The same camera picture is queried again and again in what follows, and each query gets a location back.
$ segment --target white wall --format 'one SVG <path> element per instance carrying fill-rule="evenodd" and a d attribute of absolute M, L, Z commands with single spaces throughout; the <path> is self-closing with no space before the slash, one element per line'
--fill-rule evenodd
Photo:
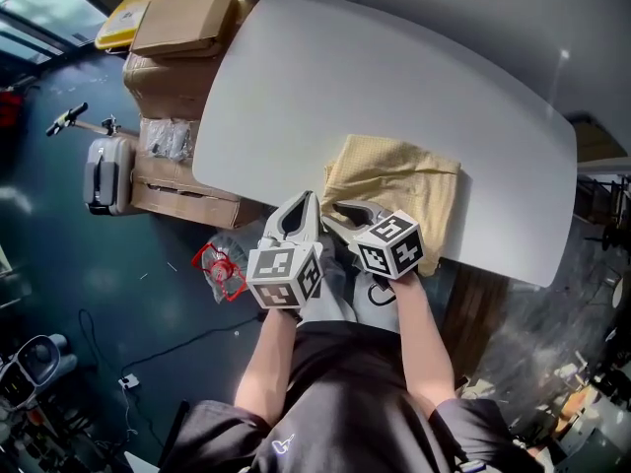
<path fill-rule="evenodd" d="M 563 114 L 590 112 L 631 152 L 631 0 L 351 1 L 460 42 Z"/>

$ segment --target blue floor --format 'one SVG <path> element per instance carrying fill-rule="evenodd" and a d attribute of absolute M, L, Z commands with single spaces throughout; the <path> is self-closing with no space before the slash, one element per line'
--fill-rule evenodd
<path fill-rule="evenodd" d="M 153 214 L 90 215 L 82 202 L 83 168 L 97 135 L 77 128 L 44 135 L 56 116 L 83 101 L 90 105 L 82 116 L 86 121 L 99 124 L 113 113 L 123 126 L 138 128 L 122 65 L 119 58 L 95 55 L 45 77 L 40 91 L 29 93 L 27 134 L 15 165 L 0 178 L 0 244 L 27 293 L 13 312 L 25 319 L 28 335 L 66 335 L 80 363 L 89 365 L 92 356 L 77 319 L 86 308 L 116 368 L 258 312 L 250 295 L 216 304 L 202 273 L 191 266 L 212 228 Z M 132 369 L 141 381 L 141 411 L 162 441 L 180 400 L 233 398 L 258 328 L 254 322 L 239 335 L 216 333 Z M 101 366 L 88 378 L 102 409 L 97 438 L 119 441 L 125 403 L 117 376 Z M 130 423 L 139 434 L 126 449 L 157 462 L 160 446 L 133 406 Z"/>

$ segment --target dark floor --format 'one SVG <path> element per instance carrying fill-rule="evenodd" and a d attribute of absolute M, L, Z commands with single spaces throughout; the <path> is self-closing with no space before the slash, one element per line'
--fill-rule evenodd
<path fill-rule="evenodd" d="M 40 91 L 29 95 L 27 133 L 14 165 L 4 168 L 0 178 L 0 244 L 26 294 L 13 307 L 24 319 L 26 338 L 62 333 L 88 366 L 92 356 L 77 317 L 86 308 L 101 349 L 116 369 L 258 312 L 249 294 L 216 304 L 201 272 L 191 267 L 212 228 L 153 214 L 92 216 L 82 202 L 82 184 L 96 135 L 70 128 L 44 136 L 56 116 L 83 101 L 90 105 L 82 116 L 86 121 L 99 124 L 113 113 L 123 126 L 138 128 L 137 109 L 122 84 L 122 64 L 119 58 L 95 55 L 42 80 Z M 425 282 L 439 323 L 455 276 L 455 266 L 445 266 Z M 141 381 L 141 412 L 153 420 L 161 441 L 182 399 L 232 401 L 258 328 L 254 322 L 240 327 L 238 335 L 216 333 L 131 370 Z M 102 364 L 97 375 L 88 372 L 86 377 L 102 410 L 96 438 L 120 441 L 125 402 L 117 374 Z M 161 447 L 133 406 L 130 423 L 139 434 L 125 448 L 156 463 Z"/>
<path fill-rule="evenodd" d="M 515 433 L 549 421 L 544 416 L 548 409 L 558 415 L 578 383 L 572 375 L 555 371 L 571 364 L 580 367 L 576 352 L 590 367 L 598 359 L 616 314 L 611 284 L 628 269 L 623 250 L 603 251 L 599 243 L 585 240 L 601 234 L 602 227 L 573 219 L 552 285 L 538 288 L 511 281 L 501 325 L 472 382 L 478 395 L 498 401 Z"/>

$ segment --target silver suitcase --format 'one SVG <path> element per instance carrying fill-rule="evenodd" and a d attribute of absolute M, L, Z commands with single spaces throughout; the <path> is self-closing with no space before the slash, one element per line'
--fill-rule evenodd
<path fill-rule="evenodd" d="M 83 200 L 92 214 L 121 216 L 142 211 L 131 206 L 131 171 L 135 140 L 98 138 L 90 146 L 84 173 Z"/>

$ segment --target yellow towel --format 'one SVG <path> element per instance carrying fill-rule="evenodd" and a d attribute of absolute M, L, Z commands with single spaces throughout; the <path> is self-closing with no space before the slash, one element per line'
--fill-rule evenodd
<path fill-rule="evenodd" d="M 382 137 L 349 135 L 336 162 L 324 169 L 322 213 L 343 219 L 332 204 L 371 200 L 403 210 L 421 226 L 426 256 L 421 275 L 434 273 L 445 245 L 460 163 Z"/>

